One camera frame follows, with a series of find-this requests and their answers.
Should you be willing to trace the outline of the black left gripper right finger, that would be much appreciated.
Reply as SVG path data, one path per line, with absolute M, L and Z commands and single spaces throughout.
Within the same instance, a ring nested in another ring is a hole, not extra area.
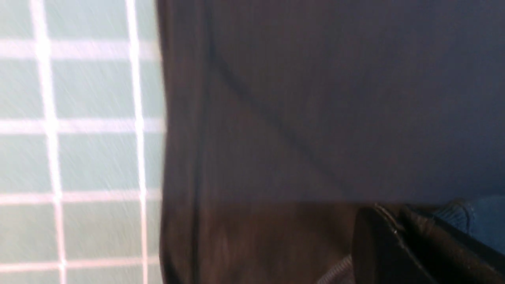
M 504 256 L 439 218 L 410 208 L 398 215 L 383 206 L 393 238 L 385 260 L 376 260 L 377 284 L 503 284 Z

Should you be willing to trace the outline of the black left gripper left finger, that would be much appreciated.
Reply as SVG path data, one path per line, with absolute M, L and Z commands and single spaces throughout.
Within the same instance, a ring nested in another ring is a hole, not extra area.
M 383 206 L 359 209 L 351 257 L 356 284 L 433 284 L 404 237 L 404 226 Z

